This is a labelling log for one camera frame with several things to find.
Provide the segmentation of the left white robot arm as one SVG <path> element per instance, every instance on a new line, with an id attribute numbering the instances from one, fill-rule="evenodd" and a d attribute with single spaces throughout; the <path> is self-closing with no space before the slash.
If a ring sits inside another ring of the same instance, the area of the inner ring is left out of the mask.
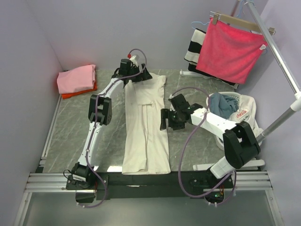
<path id="1" fill-rule="evenodd" d="M 139 68 L 138 58 L 138 55 L 128 55 L 128 58 L 121 59 L 120 66 L 115 70 L 109 84 L 99 94 L 90 98 L 87 139 L 77 163 L 71 170 L 72 179 L 83 189 L 91 188 L 94 183 L 95 155 L 105 127 L 112 120 L 113 98 L 123 91 L 129 81 L 140 82 L 152 78 L 146 64 L 141 64 L 142 69 Z"/>

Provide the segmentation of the cream white t-shirt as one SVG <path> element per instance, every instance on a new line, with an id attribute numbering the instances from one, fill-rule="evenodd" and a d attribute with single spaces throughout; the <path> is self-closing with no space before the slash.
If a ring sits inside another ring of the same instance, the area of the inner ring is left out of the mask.
<path id="1" fill-rule="evenodd" d="M 165 107 L 166 76 L 152 73 L 152 79 L 125 86 L 126 143 L 122 165 L 124 175 L 153 175 L 171 172 L 166 130 L 160 130 Z"/>

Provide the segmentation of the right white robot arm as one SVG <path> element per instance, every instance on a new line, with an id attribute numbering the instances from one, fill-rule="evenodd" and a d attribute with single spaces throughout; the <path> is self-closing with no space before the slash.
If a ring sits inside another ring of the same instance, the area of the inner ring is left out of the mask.
<path id="1" fill-rule="evenodd" d="M 223 177 L 255 158 L 261 151 L 249 123 L 236 123 L 209 112 L 199 104 L 189 104 L 183 94 L 169 99 L 171 107 L 161 109 L 160 130 L 185 128 L 185 123 L 199 126 L 222 139 L 225 156 L 207 171 L 207 184 L 217 188 Z"/>

